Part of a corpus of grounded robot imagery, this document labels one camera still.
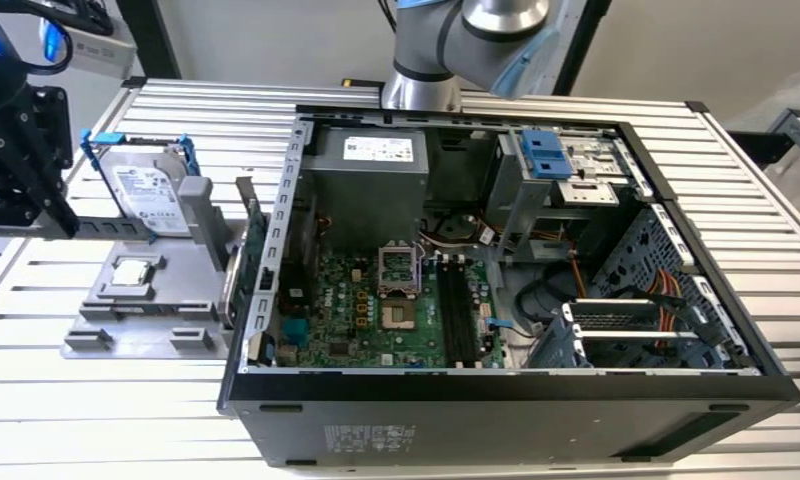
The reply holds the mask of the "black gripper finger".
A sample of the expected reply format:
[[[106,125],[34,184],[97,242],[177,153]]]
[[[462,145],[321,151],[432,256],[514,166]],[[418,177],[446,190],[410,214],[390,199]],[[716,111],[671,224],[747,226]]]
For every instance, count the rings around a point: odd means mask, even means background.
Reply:
[[[63,170],[35,167],[42,144],[34,117],[0,123],[0,236],[69,238],[78,217],[63,196]]]
[[[66,92],[61,87],[30,87],[34,125],[42,144],[35,158],[39,170],[71,166],[71,137]]]

